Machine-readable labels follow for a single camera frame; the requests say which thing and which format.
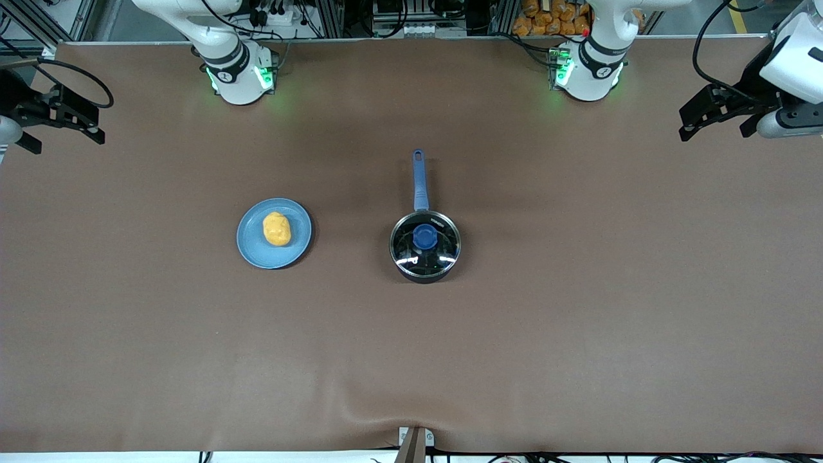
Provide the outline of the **yellow potato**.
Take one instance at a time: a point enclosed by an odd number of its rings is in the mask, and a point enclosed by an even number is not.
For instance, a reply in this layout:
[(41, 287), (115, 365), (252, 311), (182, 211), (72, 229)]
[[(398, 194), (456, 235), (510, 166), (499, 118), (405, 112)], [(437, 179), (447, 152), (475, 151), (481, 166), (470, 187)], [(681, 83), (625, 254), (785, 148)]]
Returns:
[(291, 243), (292, 231), (288, 217), (278, 211), (271, 212), (262, 222), (264, 239), (272, 246), (283, 247)]

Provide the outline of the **glass lid with blue knob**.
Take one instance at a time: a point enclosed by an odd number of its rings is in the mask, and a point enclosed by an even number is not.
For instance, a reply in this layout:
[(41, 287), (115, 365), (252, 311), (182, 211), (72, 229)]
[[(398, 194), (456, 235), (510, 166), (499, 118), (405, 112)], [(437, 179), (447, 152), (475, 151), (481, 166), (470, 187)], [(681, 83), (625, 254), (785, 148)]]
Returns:
[(449, 217), (423, 210), (410, 213), (395, 224), (388, 249), (404, 277), (434, 282), (455, 267), (462, 250), (462, 238)]

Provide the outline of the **bag of orange snacks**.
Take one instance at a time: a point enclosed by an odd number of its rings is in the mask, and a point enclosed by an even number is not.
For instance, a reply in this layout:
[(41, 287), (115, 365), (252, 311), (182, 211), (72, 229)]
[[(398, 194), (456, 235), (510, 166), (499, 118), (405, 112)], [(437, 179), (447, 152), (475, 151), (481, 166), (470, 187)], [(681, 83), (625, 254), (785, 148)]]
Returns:
[(516, 36), (589, 36), (593, 9), (584, 0), (517, 0)]

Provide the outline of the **blue round plate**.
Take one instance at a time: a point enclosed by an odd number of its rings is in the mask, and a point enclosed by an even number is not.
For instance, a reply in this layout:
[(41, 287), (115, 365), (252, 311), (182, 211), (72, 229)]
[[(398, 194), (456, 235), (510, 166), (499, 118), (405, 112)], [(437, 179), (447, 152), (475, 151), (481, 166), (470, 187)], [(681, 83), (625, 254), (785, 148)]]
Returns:
[[(271, 213), (282, 214), (288, 220), (291, 239), (285, 245), (273, 245), (265, 238), (264, 221)], [(285, 269), (305, 255), (313, 233), (311, 215), (300, 203), (286, 197), (272, 197), (256, 203), (244, 214), (236, 231), (236, 246), (252, 266)]]

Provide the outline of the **white power strip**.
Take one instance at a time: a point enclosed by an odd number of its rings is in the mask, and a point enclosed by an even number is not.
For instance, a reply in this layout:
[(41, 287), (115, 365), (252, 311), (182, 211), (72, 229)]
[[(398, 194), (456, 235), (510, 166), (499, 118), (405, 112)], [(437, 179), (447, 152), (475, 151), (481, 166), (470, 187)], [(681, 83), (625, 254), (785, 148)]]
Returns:
[(286, 0), (272, 0), (270, 3), (259, 3), (250, 8), (249, 21), (254, 27), (286, 27), (300, 20), (297, 7)]

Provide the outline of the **brown table cover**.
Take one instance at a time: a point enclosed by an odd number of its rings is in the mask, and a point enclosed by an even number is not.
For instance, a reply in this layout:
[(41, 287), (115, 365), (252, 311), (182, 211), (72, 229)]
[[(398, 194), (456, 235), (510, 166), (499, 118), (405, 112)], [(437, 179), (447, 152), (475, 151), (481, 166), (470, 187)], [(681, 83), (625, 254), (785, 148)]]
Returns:
[[(0, 452), (823, 454), (823, 138), (682, 143), (687, 39), (596, 103), (503, 39), (299, 43), (215, 96), (187, 46), (68, 44), (106, 143), (0, 164)], [(404, 278), (412, 153), (458, 262)], [(236, 233), (311, 215), (296, 264)]]

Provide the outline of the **aluminium frame profiles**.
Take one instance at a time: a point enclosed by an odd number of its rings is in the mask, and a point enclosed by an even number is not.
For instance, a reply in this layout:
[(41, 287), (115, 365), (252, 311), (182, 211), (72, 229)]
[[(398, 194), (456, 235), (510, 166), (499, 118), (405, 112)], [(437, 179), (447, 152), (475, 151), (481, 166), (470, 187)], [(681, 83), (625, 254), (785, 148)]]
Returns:
[(20, 50), (80, 41), (105, 0), (0, 0), (0, 38)]

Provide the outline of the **aluminium frame post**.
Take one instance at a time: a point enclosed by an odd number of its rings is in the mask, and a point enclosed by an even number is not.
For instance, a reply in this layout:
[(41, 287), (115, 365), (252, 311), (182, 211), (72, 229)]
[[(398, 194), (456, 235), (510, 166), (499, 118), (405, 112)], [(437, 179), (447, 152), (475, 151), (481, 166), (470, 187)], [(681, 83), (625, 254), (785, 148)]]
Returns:
[(346, 0), (314, 0), (326, 39), (341, 39), (345, 29)]

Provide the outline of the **grey metal bracket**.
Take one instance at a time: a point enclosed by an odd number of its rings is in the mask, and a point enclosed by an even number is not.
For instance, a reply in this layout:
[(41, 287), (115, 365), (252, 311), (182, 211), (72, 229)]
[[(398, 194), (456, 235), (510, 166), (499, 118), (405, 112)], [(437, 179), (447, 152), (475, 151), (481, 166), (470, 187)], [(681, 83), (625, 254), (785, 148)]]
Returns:
[[(420, 428), (414, 427), (415, 429), (420, 429), (421, 435), (424, 437), (424, 445), (428, 446), (429, 448), (434, 448), (435, 446), (435, 437), (434, 433), (430, 431), (428, 428)], [(397, 446), (402, 446), (406, 437), (412, 433), (412, 427), (400, 427), (399, 428), (399, 439), (397, 439)]]

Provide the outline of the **brown mounting post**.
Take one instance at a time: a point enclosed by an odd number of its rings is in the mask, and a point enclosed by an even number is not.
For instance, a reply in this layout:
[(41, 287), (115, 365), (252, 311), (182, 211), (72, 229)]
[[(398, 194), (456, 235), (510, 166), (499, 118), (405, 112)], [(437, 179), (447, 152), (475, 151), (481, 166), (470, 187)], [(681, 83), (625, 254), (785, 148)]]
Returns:
[(427, 433), (425, 428), (401, 428), (399, 452), (393, 463), (426, 463)]

